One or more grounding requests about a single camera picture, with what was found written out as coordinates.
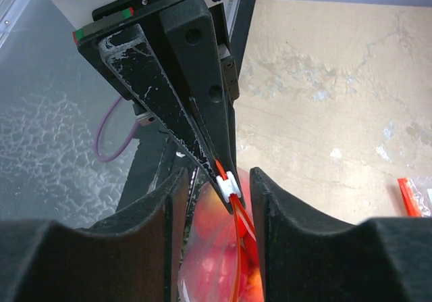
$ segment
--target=plastic bag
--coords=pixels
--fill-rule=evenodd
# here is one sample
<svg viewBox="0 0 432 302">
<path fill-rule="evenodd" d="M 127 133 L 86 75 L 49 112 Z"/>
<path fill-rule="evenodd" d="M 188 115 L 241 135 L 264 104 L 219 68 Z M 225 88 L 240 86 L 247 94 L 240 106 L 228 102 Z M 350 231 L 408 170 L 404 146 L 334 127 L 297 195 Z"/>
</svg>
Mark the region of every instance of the plastic bag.
<svg viewBox="0 0 432 302">
<path fill-rule="evenodd" d="M 432 177 L 399 178 L 399 187 L 409 216 L 431 216 Z"/>
<path fill-rule="evenodd" d="M 240 169 L 238 173 L 246 202 L 246 213 L 249 219 L 253 220 L 249 174 Z M 204 184 L 196 203 L 188 245 L 179 272 L 181 301 L 264 301 L 254 234 L 251 234 L 248 220 L 241 215 L 237 215 L 237 227 L 241 237 L 240 245 L 234 216 L 226 211 L 213 188 L 208 183 Z"/>
</svg>

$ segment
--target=white residue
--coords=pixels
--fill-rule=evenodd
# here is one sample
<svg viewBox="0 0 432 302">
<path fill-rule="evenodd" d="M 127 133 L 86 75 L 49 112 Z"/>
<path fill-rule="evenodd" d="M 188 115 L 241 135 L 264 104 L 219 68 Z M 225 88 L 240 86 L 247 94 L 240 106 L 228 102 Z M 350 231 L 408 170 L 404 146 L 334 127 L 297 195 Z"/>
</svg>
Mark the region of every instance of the white residue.
<svg viewBox="0 0 432 302">
<path fill-rule="evenodd" d="M 377 148 L 375 149 L 375 152 L 378 153 L 378 155 L 379 155 L 381 158 L 383 158 L 385 161 L 388 161 L 388 162 L 391 161 L 391 160 L 390 160 L 390 157 L 389 157 L 389 155 L 387 154 L 387 151 L 384 149 L 384 146 L 383 146 L 383 145 L 380 145 L 379 147 L 377 147 Z"/>
<path fill-rule="evenodd" d="M 342 158 L 342 153 L 340 152 L 340 150 L 338 148 L 335 148 L 335 149 L 331 150 L 330 157 L 340 159 L 340 158 Z"/>
<path fill-rule="evenodd" d="M 317 91 L 314 95 L 312 95 L 312 98 L 314 101 L 325 101 L 327 98 L 329 98 L 330 93 L 328 91 Z"/>
<path fill-rule="evenodd" d="M 394 122 L 391 121 L 389 126 L 383 130 L 383 134 L 386 140 L 390 139 L 394 134 Z"/>
<path fill-rule="evenodd" d="M 245 151 L 247 149 L 249 149 L 249 145 L 240 145 L 240 151 Z"/>
</svg>

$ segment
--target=beige countertop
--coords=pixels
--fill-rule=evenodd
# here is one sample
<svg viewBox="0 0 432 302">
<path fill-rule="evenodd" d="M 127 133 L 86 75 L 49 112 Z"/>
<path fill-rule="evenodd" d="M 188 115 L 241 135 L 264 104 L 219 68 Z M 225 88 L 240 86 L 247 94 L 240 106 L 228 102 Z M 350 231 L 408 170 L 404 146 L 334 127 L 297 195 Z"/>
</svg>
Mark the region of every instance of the beige countertop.
<svg viewBox="0 0 432 302">
<path fill-rule="evenodd" d="M 257 0 L 238 165 L 347 222 L 405 215 L 432 175 L 432 8 Z"/>
</svg>

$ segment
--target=marble surface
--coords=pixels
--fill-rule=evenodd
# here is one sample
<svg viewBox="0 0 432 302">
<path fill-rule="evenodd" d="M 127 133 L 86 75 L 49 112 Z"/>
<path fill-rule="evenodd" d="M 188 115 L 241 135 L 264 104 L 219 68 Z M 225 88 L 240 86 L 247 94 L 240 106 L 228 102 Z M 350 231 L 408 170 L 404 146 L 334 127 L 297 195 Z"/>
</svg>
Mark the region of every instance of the marble surface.
<svg viewBox="0 0 432 302">
<path fill-rule="evenodd" d="M 257 0 L 236 102 L 238 164 L 347 222 L 405 215 L 432 175 L 432 9 Z"/>
</svg>

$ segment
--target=red food in bag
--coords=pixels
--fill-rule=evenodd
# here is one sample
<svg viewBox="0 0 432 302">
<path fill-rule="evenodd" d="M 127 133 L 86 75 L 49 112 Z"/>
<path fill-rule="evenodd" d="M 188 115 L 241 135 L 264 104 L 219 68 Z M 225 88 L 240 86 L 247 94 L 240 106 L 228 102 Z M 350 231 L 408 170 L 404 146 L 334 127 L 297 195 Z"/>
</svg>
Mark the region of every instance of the red food in bag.
<svg viewBox="0 0 432 302">
<path fill-rule="evenodd" d="M 234 301 L 263 302 L 261 276 L 255 265 L 258 259 L 256 241 L 247 229 L 253 224 L 250 205 L 249 174 L 238 170 L 246 211 L 238 200 L 239 236 L 246 241 L 240 246 L 240 281 L 238 299 Z M 234 216 L 229 214 L 216 192 L 208 184 L 201 189 L 196 204 L 189 242 L 179 272 L 178 288 L 183 302 L 231 302 L 236 287 L 237 236 Z"/>
<path fill-rule="evenodd" d="M 239 302 L 264 302 L 263 285 L 259 268 L 254 268 L 248 278 L 248 286 L 243 295 L 240 295 Z"/>
<path fill-rule="evenodd" d="M 246 288 L 249 273 L 248 258 L 243 249 L 241 262 L 240 294 Z M 190 247 L 179 273 L 180 292 L 188 296 L 185 301 L 228 302 L 236 276 L 236 263 L 237 251 L 233 247 L 203 249 L 200 242 Z"/>
<path fill-rule="evenodd" d="M 246 227 L 240 223 L 240 236 L 246 234 Z M 202 186 L 196 202 L 193 225 L 202 240 L 212 239 L 215 246 L 230 245 L 236 242 L 236 225 L 231 214 L 217 196 L 210 184 Z"/>
</svg>

